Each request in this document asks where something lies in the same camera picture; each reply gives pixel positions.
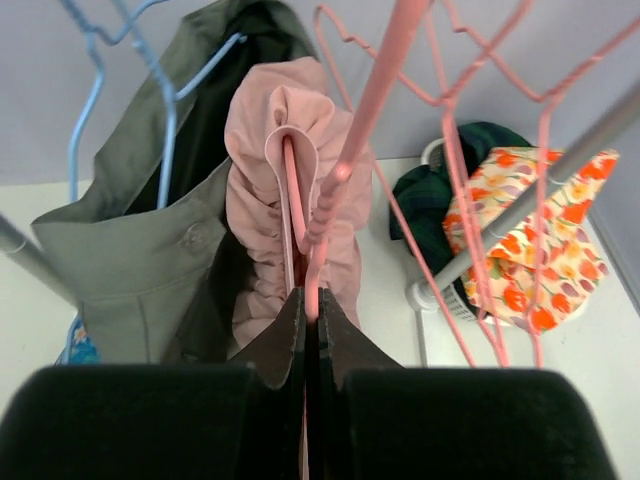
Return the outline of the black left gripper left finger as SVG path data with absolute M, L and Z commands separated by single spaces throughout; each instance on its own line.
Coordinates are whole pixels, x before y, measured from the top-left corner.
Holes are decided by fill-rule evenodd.
M 302 293 L 217 365 L 72 365 L 33 374 L 1 422 L 5 479 L 296 479 Z

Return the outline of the pink pleated skirt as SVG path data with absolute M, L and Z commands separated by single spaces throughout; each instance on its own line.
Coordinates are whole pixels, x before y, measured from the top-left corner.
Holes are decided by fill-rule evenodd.
M 239 347 L 274 321 L 296 285 L 283 139 L 293 142 L 302 208 L 310 216 L 351 122 L 351 113 L 329 98 L 326 72 L 310 56 L 253 66 L 231 100 L 224 131 L 232 161 L 226 215 L 255 270 L 235 303 Z

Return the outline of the pink wire hanger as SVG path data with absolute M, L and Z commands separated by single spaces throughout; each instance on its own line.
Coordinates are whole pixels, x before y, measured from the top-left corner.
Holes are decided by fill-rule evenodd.
M 498 240 L 509 233 L 520 220 L 530 213 L 535 214 L 534 226 L 540 230 L 542 228 L 544 200 L 554 194 L 565 183 L 567 178 L 575 174 L 595 153 L 624 131 L 639 115 L 639 107 L 637 105 L 639 88 L 634 87 L 603 114 L 596 124 L 568 147 L 564 155 L 556 161 L 551 169 L 547 168 L 546 155 L 549 150 L 549 130 L 554 110 L 564 100 L 568 90 L 580 77 L 639 30 L 639 19 L 635 18 L 631 21 L 628 26 L 617 33 L 591 57 L 578 64 L 556 86 L 539 95 L 532 92 L 529 86 L 521 81 L 496 52 L 500 44 L 515 30 L 532 8 L 533 3 L 531 1 L 519 2 L 503 26 L 489 40 L 480 37 L 474 29 L 459 21 L 459 15 L 453 2 L 445 1 L 443 5 L 447 9 L 454 32 L 468 34 L 481 48 L 481 53 L 476 60 L 461 74 L 454 86 L 443 94 L 445 100 L 455 102 L 475 72 L 486 61 L 490 60 L 525 96 L 536 103 L 544 105 L 538 124 L 538 177 L 531 186 L 527 187 L 515 199 L 504 213 L 484 229 L 478 227 L 475 207 L 471 204 L 471 193 L 466 184 L 466 168 L 462 165 L 462 150 L 453 118 L 453 109 L 449 107 L 443 113 L 442 133 L 445 140 L 446 159 L 454 183 L 454 192 L 462 207 L 466 249 L 456 254 L 454 259 L 437 275 L 435 279 L 436 285 L 432 288 L 432 291 L 435 293 L 440 292 L 468 268 L 472 267 L 480 281 L 481 297 L 484 301 L 491 302 L 488 277 L 485 271 L 487 250 L 497 244 Z

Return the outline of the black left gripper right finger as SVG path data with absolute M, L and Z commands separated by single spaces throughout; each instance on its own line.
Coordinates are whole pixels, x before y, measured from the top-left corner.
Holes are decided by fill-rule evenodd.
M 612 479 L 582 397 L 531 369 L 405 368 L 323 291 L 318 320 L 329 479 Z

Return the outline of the dark green plaid skirt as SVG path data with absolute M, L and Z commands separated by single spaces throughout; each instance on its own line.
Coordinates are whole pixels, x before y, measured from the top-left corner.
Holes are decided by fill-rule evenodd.
M 473 174 L 497 147 L 529 147 L 531 143 L 507 127 L 491 122 L 460 125 L 458 134 L 468 174 Z M 442 223 L 453 198 L 445 164 L 420 165 L 400 177 L 393 194 L 432 274 L 454 257 Z

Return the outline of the pink hanger of floral skirt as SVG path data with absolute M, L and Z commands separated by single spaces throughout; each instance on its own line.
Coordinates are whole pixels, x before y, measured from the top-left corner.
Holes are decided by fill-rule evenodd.
M 426 23 L 427 37 L 432 50 L 432 56 L 433 56 L 434 64 L 438 73 L 439 82 L 441 83 L 442 94 L 437 99 L 434 99 L 431 96 L 429 96 L 425 91 L 421 90 L 417 86 L 417 84 L 415 84 L 415 82 L 413 82 L 408 77 L 406 77 L 406 75 L 404 75 L 404 73 L 402 72 L 403 66 L 395 82 L 399 81 L 403 83 L 412 93 L 414 93 L 416 97 L 418 97 L 419 100 L 423 101 L 424 103 L 431 106 L 442 107 L 443 113 L 444 113 L 449 107 L 451 107 L 454 110 L 457 100 L 455 102 L 452 102 L 450 100 L 445 100 L 443 98 L 443 94 L 447 92 L 447 90 L 449 90 L 450 87 L 447 84 L 446 72 L 442 65 L 439 48 L 437 45 L 437 37 L 432 29 L 432 21 L 431 21 L 432 3 L 430 1 L 425 1 L 425 2 L 427 3 L 427 7 L 421 17 L 419 26 L 422 22 Z M 335 14 L 335 12 L 333 12 L 328 6 L 319 5 L 315 8 L 314 29 L 315 29 L 317 40 L 319 41 L 321 50 L 325 55 L 325 58 L 328 62 L 328 66 L 330 67 L 331 73 L 334 77 L 338 90 L 340 91 L 342 99 L 345 102 L 345 105 L 347 106 L 348 109 L 353 109 L 351 98 L 342 80 L 340 72 L 335 64 L 331 50 L 328 47 L 328 44 L 326 43 L 324 32 L 321 26 L 321 20 L 320 20 L 321 15 L 326 15 L 327 17 L 329 17 L 331 22 L 334 24 L 334 26 L 338 30 L 340 38 L 343 42 L 358 44 L 367 54 L 369 54 L 370 57 L 374 59 L 374 62 L 380 48 L 378 50 L 375 50 L 372 47 L 370 47 L 370 45 L 365 43 L 364 40 L 362 40 L 360 37 L 349 34 L 347 30 L 345 30 L 344 25 L 342 21 L 339 19 L 339 17 L 337 16 L 337 14 Z M 445 160 L 447 161 L 446 147 L 445 147 Z M 449 180 L 451 182 L 451 185 L 453 186 L 453 191 L 454 191 L 454 183 L 452 181 L 452 176 L 450 174 L 448 161 L 447 161 L 447 167 L 448 167 Z M 388 197 L 391 209 L 405 235 L 405 238 L 406 238 L 406 241 L 408 242 L 410 250 L 415 257 L 416 262 L 419 264 L 419 267 L 424 276 L 424 280 L 422 282 L 414 282 L 407 290 L 407 299 L 409 301 L 411 308 L 416 312 L 418 326 L 420 327 L 421 334 L 422 335 L 426 334 L 425 325 L 428 321 L 433 321 L 439 317 L 444 318 L 463 357 L 465 358 L 468 365 L 474 368 L 476 366 L 476 362 L 471 354 L 471 351 L 469 350 L 469 347 L 466 345 L 463 339 L 463 336 L 460 333 L 457 324 L 455 323 L 453 314 L 448 309 L 448 305 L 442 294 L 443 290 L 446 289 L 450 284 L 454 283 L 456 279 L 452 283 L 447 285 L 445 288 L 440 290 L 440 292 L 435 293 L 432 291 L 432 288 L 436 285 L 435 279 L 437 275 L 434 276 L 431 273 L 431 270 L 429 269 L 428 265 L 426 264 L 424 257 L 422 256 L 419 250 L 419 247 L 414 239 L 414 236 L 405 220 L 405 217 L 402 211 L 400 210 L 400 207 L 396 201 L 396 198 L 384 177 L 384 174 L 381 170 L 380 165 L 375 164 L 374 170 L 378 175 L 379 182 L 384 193 Z

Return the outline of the orange floral skirt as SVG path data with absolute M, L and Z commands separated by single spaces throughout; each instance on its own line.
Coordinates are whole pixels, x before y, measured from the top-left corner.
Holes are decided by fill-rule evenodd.
M 579 309 L 607 276 L 604 259 L 583 222 L 619 160 L 615 150 L 595 155 L 542 206 L 520 220 L 487 251 L 490 315 L 544 332 Z M 535 147 L 498 147 L 470 176 L 478 224 L 485 228 L 538 178 Z

